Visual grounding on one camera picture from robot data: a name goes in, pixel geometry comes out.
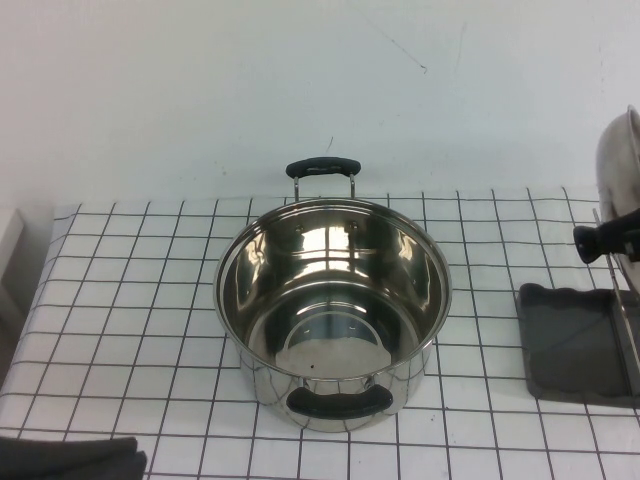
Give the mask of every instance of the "black handle grip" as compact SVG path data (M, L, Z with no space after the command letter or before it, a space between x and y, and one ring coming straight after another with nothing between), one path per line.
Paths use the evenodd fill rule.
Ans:
M291 178L303 178L309 175L329 175L339 173L346 177L357 175L362 166L360 162L340 157L315 157L299 160L287 165L287 175Z
M287 406L294 413L324 420L350 420L382 412L393 403L391 392L374 385L362 393L318 395L299 387L287 397Z
M627 255L632 262L640 261L640 209L599 227L575 227L573 241L580 259L587 264L610 253Z

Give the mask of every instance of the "black grid line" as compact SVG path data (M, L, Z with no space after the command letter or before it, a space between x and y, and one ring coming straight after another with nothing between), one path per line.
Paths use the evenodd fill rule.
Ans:
M456 192L458 195L458 213L460 214L460 226L462 228L462 241L465 241L465 232L464 232L464 222L462 221L462 205L460 203L460 192ZM464 244L464 254L465 257L467 259L467 262L469 262L469 252L467 250L467 245L466 243ZM469 275L469 285L471 285L471 288L473 288L473 278L471 276L471 267L469 267L467 269L468 275ZM487 378L487 365L484 359L484 349L482 348L482 335L480 334L480 322L478 321L478 308L476 306L476 299L475 299L475 295L471 294L471 302L473 305L473 313L475 315L475 320L476 320L476 331L478 334L478 342L480 344L480 358L482 360L482 372L484 374L484 382L485 382L485 387L487 390L487 401L489 402L489 410L492 410L492 405L491 405L491 391L489 389L489 380ZM493 440L495 442L495 446L496 446L496 450L498 448L498 434L496 432L496 421L494 418L494 414L493 411L490 412L491 415L491 428L493 429ZM498 460L498 472L500 473L500 478L504 478L502 475L502 462L500 460L500 455L498 453L496 453L497 456L497 460Z
M113 211L114 208L115 208L115 204L111 207L111 211ZM77 215L73 218L73 221L71 222L71 225L69 226L69 229L73 228L73 224L75 223L77 218L78 218ZM109 217L107 217L107 221L104 224L103 232L106 230L108 223L109 223ZM93 255L95 255L95 253L98 251L98 247L99 246L100 246L100 241L98 241L96 243L95 249L93 250ZM87 265L87 269L84 272L83 279L85 279L87 277L87 274L89 273L89 269L91 268L91 263L93 262L93 258L94 257L92 256L91 259L89 260L89 264ZM44 379L47 376L47 372L49 370L49 366L51 365L51 362L53 361L53 357L55 356L56 350L58 349L58 345L60 344L60 340L62 339L62 335L63 335L62 332L64 332L64 329L65 329L65 327L67 325L67 322L69 321L69 318L71 317L71 311L73 309L73 306L75 305L75 302L77 301L78 297L80 296L80 292L81 291L82 291L82 282L80 282L80 285L78 286L78 290L76 291L75 295L73 296L73 301L71 303L71 308L67 312L66 318L64 320L64 324L62 325L62 329L60 330L60 333L58 334L58 338L55 341L53 349L51 350L51 355L49 355L49 361L47 362L47 364L44 367L44 370L42 372L42 376L40 377L40 381L38 382L38 386L36 388L36 391L33 394L33 398L31 399L31 402L29 404L29 408L27 410L27 414L25 415L24 420L22 422L22 427L21 427L22 429L24 429L24 427L26 426L27 422L29 421L29 415L31 414L33 406L36 403L36 399L38 398L38 393L40 392L40 389L42 388L42 384L44 383ZM22 436L22 430L18 434L18 438L20 438L21 436Z
M176 231L178 230L178 224L180 223L180 213L182 212L182 208L183 207L184 207L184 202L182 202L180 204L180 211L178 212L178 215L177 215L178 220L176 221L176 224L175 224L175 227L174 227L174 230L173 230L174 236L175 236ZM172 245L173 245L173 238L169 242L169 248L167 249L167 256L164 258L164 261L163 261L163 264L162 264L162 270L160 272L160 278L162 278L162 275L164 275L164 271L165 271L165 268L167 266L167 261L168 261L168 252L171 251L171 246ZM144 337L144 335L145 335L145 333L147 331L147 328L149 327L149 320L151 319L151 312L153 311L153 306L156 303L156 299L158 297L158 291L159 290L160 290L160 283L157 284L156 289L155 289L155 291L153 293L153 300L151 301L151 308L149 309L149 313L147 314L147 318L145 320L145 324L144 324L144 328L142 330L141 337ZM140 339L140 342L138 342L138 347L136 349L136 354L135 354L135 357L133 359L133 365L137 364L138 357L140 355L140 350L141 349L142 349L142 338ZM131 386L131 379L133 378L134 370L135 370L134 368L131 368L131 371L129 372L129 377L127 378L127 384L125 386L124 393L123 393L122 399L120 401L120 406L118 407L118 413L116 414L116 419L115 419L115 421L113 423L113 429L111 431L111 438L113 438L115 436L115 434L116 434L116 430L118 428L118 421L120 420L120 415L122 414L122 409L124 407L124 402L125 402L125 399L127 397L127 392L129 391L129 387Z
M391 197L387 193L387 208L391 208ZM424 202L422 202L422 210L424 212ZM398 414L395 415L395 423L396 423L396 463L398 469L398 480L402 478L402 469L400 468L400 421L398 420Z
M216 219L216 212L215 212L215 208L214 208L214 212L213 215L211 216L211 220L210 220L210 224L209 224L209 237L211 236L211 232L213 231L213 225L215 223L215 219ZM166 401L164 404L164 410L162 412L162 420L160 420L160 428L158 430L159 435L156 438L156 443L155 443L155 448L153 449L153 454L151 456L151 461L149 463L149 471L152 472L153 471L153 466L155 464L156 461L156 454L158 452L158 445L160 443L160 437L163 434L163 428L164 428L164 423L165 420L167 418L167 411L169 410L169 405L170 405L170 401L171 401L171 394L173 393L173 387L176 381L176 375L178 374L178 365L180 363L180 357L182 356L182 351L184 349L184 342L187 339L187 331L189 330L189 323L191 321L191 314L193 312L193 306L195 305L196 302L196 297L198 295L198 285L200 285L200 280L202 277L202 270L204 269L204 264L205 264L205 259L207 257L207 248L209 247L209 237L207 238L207 242L205 244L205 248L204 248L204 252L202 253L202 259L200 261L200 268L198 270L198 280L196 282L196 288L193 289L193 295L191 298L191 308L189 310L189 313L187 314L187 320L185 322L185 326L184 326L184 331L182 334L182 340L180 341L180 348L178 349L178 356L177 356L177 361L176 361L176 365L173 367L173 375L171 376L171 383L169 384L169 393L167 394L166 397ZM219 366L222 366L222 358L220 358L220 363Z
M146 211L147 211L147 210L149 210L149 203L147 203L147 207L146 207L146 209L145 209L145 213L146 213ZM144 216L143 216L143 220L142 220L142 222L140 222L140 227L139 227L139 229L138 229L138 233L140 233L140 230L142 230L142 224L143 224L143 223L144 223ZM105 224L105 229L108 227L108 225L109 225L109 220L107 220L107 223ZM136 239L134 240L134 248L135 248L135 244L136 244L136 242L137 242L137 241L138 241L138 239L136 238ZM100 247L100 242L98 242L98 245L96 246L96 250L97 250L99 247ZM129 266L129 261L127 260L127 263L125 264L125 267L124 267L124 269L122 270L122 276L121 276L120 280L122 280L122 279L124 278L124 276L125 276L125 274L126 274L126 272L127 272L127 267L128 267L128 266ZM89 269L90 269L90 268L91 268L91 265L89 265L89 266L87 267L87 274L88 274L88 272L89 272ZM71 416L69 417L69 423L67 424L67 429L66 429L66 431L65 431L65 434L64 434L63 440L66 440L66 439L67 439L67 436L69 435L69 429L71 428L71 423L73 422L73 418L74 418L74 417L75 417L75 415L76 415L76 411L77 411L77 409L78 409L78 405L79 405L79 403L80 403L80 399L82 398L82 393L84 392L84 388L85 388L85 386L86 386L86 384L87 384L87 380L89 379L89 374L90 374L90 372L91 372L91 368L92 368L92 366L93 366L93 364L94 364L94 361L95 361L96 355L98 354L98 349L100 348L100 343L102 342L102 338L103 338L103 335L104 335L104 331L107 329L107 325L108 325L108 323L109 323L109 318L111 317L111 312L113 312L113 307L114 307L114 304L116 303L116 298L118 298L118 293L120 292L120 287L121 287L121 286L122 286L122 283L119 283L119 284L118 284L118 287L116 288L116 293L115 293L115 295L113 296L113 300L112 300L112 302L111 302L111 307L109 307L109 311L108 311L108 313L107 313L107 316L106 316L106 319L105 319L104 325L102 326L102 330L101 330L101 332L100 332L100 336L98 337L98 341L96 342L96 348L95 348L95 350L93 351L93 355L91 356L91 360L89 361L89 366L87 367L87 371L86 371L86 373L84 374L84 379L82 380L82 386L80 387L80 392L79 392L79 393L78 393L78 395L77 395L77 398L76 398L75 404L74 404L74 406L73 406L73 410L72 410L72 412L71 412Z
M216 213L218 210L218 201L216 201L215 206L213 208L213 218L212 218L212 228L213 228L213 224L215 223L215 218L216 218ZM247 212L247 219L249 218L250 212L251 212L251 205L253 203L253 199L249 200L249 211ZM205 248L205 254L204 254L204 258L206 258L207 256L207 248ZM222 348L220 350L220 359L218 361L218 366L222 367L222 361L224 359L224 352L226 349L226 345L227 345L227 334L225 333L223 340L222 340ZM213 387L213 397L211 399L211 407L209 407L209 416L207 418L207 428L205 430L205 439L204 442L202 443L202 452L200 454L200 463L198 465L198 476L197 478L201 478L202 475L202 466L204 464L204 457L206 455L206 451L207 451L207 438L209 437L209 429L211 428L211 419L213 417L213 407L215 405L216 402L220 402L220 400L217 398L218 395L218 387L220 385L220 373L222 372L222 368L218 368L218 372L216 374L216 383L215 386Z
M575 219L573 217L573 209L571 208L571 202L569 201L569 195L567 194L567 189L562 187L562 191L564 192L565 197L567 197L567 207L569 208L569 215L571 216L571 221L573 222L573 226L576 226L576 222ZM591 279L591 285L593 286L593 288L597 288L596 287L596 281L593 278L593 273L591 272L591 268L588 268L589 271L589 278ZM591 435L593 437L593 444L596 447L596 454L598 455L598 463L600 464L600 472L602 473L602 478L604 480L607 480L607 474L604 471L604 464L602 463L602 456L600 455L600 449L598 447L598 438L596 436L596 430L593 426L593 420L591 418L591 413L589 412L589 406L587 405L587 403L584 403L584 409L585 409L585 413L587 416L587 420L589 421L589 428L591 429ZM637 410L633 409L635 417L636 417L636 421L638 422L638 425L640 426L640 420L638 419L638 412Z
M502 234L502 225L500 224L501 220L500 220L500 214L498 213L498 204L495 202L495 193L492 190L491 191L492 195L494 196L494 208L496 210L496 219L498 220L498 231L500 232L500 238L504 239L503 234ZM502 244L502 247L504 249L504 258L505 258L505 262L507 263L507 273L509 275L509 284L511 285L511 290L513 291L513 302L515 303L517 301L517 292L515 291L515 289L513 288L513 277L511 276L511 269L509 268L509 257L507 255L507 247L504 245L504 243ZM540 402L538 401L538 399L535 399L536 401L536 409L538 410L538 419L540 421L540 428L542 430L542 440L544 441L544 448L547 451L547 462L549 462L549 471L551 472L551 480L555 480L555 474L553 472L553 463L551 462L551 454L549 453L549 442L547 442L547 434L544 428L544 421L542 419L542 412L540 411Z
M424 202L425 202L425 197L424 197L424 192L422 192L422 222L424 225L424 231L427 232L428 234L429 230L427 227L427 211L426 211L426 206ZM438 387L440 389L440 406L442 407L442 424L444 428L444 443L445 443L445 449L447 453L447 472L449 475L449 480L451 480L452 473L451 473L451 452L449 451L449 431L447 430L447 416L445 415L445 412L444 412L445 401L444 401L444 388L442 386L442 376L441 376L442 370L440 367L440 343L437 341L437 339L435 339L434 341L434 347L436 350L436 362L438 366L437 382L438 382Z

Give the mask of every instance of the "stainless steel pot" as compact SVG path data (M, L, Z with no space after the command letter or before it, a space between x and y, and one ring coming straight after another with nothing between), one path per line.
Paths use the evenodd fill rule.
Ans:
M448 265L414 222L355 199L360 164L291 164L296 202L233 240L214 303L262 405L301 427L350 431L398 412L451 304ZM341 173L351 199L299 201L298 179Z

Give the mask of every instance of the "pot rim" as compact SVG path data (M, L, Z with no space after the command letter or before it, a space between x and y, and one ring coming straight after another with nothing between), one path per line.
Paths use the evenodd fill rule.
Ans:
M314 206L322 206L322 207L358 207L358 208L365 208L368 209L369 211L373 211L379 214L382 214L383 216L389 217L388 220L396 220L398 221L401 225L403 225L404 227L406 227L406 232L409 233L411 235L411 237L413 239L416 239L419 241L419 243L421 244L427 244L429 246L429 248L432 249L433 253L435 254L435 260L438 260L437 262L434 261L434 264L436 265L436 268L438 269L438 273L441 279L441 284L442 284L442 291L445 294L444 296L446 296L445 301L441 304L440 306L440 312L438 313L438 318L436 319L436 322L434 324L434 327L431 329L431 331L429 332L428 335L425 336L425 338L407 355L405 355L403 358L397 360L396 362L387 365L386 367L380 368L378 370L375 370L373 372L369 372L363 375L357 375L355 377L335 377L335 378L318 378L318 377L310 377L310 376L305 376L305 375L300 375L297 374L295 372L291 372L289 370L285 370L281 367L278 367L277 365L268 362L267 360L261 358L260 356L258 356L253 350L251 350L241 339L240 337L238 337L238 335L236 335L236 333L234 332L234 330L231 328L231 325L229 324L229 321L227 319L227 316L224 314L221 304L220 304L220 278L222 276L222 274L224 273L225 267L226 265L229 263L229 260L232 258L230 255L231 253L242 243L244 243L245 240L252 238L255 233L257 232L257 228L264 224L264 223L268 223L270 221L272 221L274 218L277 217L281 217L283 214L287 214L287 213L292 213L295 210L299 209L299 208L304 208L304 207L314 207ZM423 351L426 347L428 347L433 340L435 339L436 335L438 334L438 332L440 332L440 330L442 329L442 327L444 326L444 323L447 319L447 317L449 316L449 310L451 308L451 302L453 299L453 286L452 286L452 282L451 282L451 271L449 269L449 264L444 256L444 253L442 252L442 250L440 249L440 247L438 246L438 244L436 243L436 241L425 231L420 229L420 227L418 227L418 225L416 224L416 222L414 222L413 220L409 219L408 217L406 217L405 215L391 209L388 207L385 207L383 205L380 205L378 203L373 203L373 202L369 202L366 200L361 200L358 198L339 198L339 197L324 197L324 198L312 198L312 199L308 199L308 200L300 200L298 202L292 202L289 203L287 205L283 205L281 207L275 208L273 210L268 211L267 213L261 215L260 217L258 217L256 220L254 220L253 222L251 222L249 225L247 225L246 227L244 227L234 238L233 240L229 243L229 245L226 246L226 248L224 249L224 251L222 252L222 254L220 255L220 260L218 261L218 266L216 267L216 272L215 272L215 277L214 277L215 283L214 283L214 288L213 288L213 304L214 307L216 309L216 315L218 316L218 319L220 320L220 323L222 323L222 326L224 328L224 330L226 331L227 335L229 336L229 338L231 340L233 340L233 342L236 344L236 346L240 349L242 349L244 352L246 352L251 358L253 358L253 360L264 364L266 366L268 366L269 368L276 370L277 372L280 372L282 374L288 375L288 376L292 376L292 377L296 377L296 378L301 378L301 379L305 379L308 381L315 381L315 382L336 382L336 381L349 381L349 380L367 380L371 377L374 377L377 374L380 374L382 372L388 371L388 370L393 370L394 368L399 367L400 365L406 363L407 361L411 360L412 358L414 358L416 355L418 355L421 351Z

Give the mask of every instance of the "countertop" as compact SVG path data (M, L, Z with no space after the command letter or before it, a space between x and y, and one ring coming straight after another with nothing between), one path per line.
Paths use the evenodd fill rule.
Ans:
M439 243L453 304L408 406L348 434L303 431L258 405L214 311L222 249L287 198L59 208L0 434L135 435L155 480L638 478L634 410L538 401L524 380L520 285L611 288L606 264L587 268L572 245L596 199L594 188L371 199Z

